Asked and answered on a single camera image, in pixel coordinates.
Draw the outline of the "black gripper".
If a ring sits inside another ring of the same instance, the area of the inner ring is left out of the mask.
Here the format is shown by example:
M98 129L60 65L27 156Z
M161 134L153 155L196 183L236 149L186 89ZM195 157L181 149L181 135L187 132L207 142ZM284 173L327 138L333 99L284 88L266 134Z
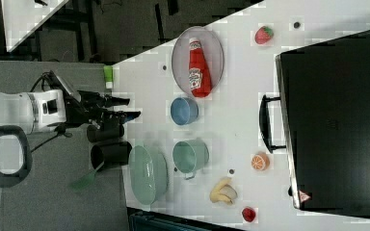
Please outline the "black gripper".
M112 113L109 111L110 107L128 106L130 103L129 98L119 98L109 94L101 95L94 91L79 90L78 96L80 99L76 99L71 94L65 96L67 128L77 128L91 120L102 122L105 116ZM140 112L120 111L119 121L128 122L140 115Z

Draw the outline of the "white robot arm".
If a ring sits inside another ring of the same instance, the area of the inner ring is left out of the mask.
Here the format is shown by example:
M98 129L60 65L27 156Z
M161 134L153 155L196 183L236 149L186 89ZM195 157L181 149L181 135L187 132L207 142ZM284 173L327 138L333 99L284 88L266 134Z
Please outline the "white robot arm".
M127 105L125 98L81 91L72 95L61 90L0 92L0 153L19 154L21 164L12 173L0 169L0 188L13 187L27 178L33 163L34 149L27 137L34 133L53 132L64 136L69 128L96 123L99 135L121 126L140 114L113 112L112 106Z

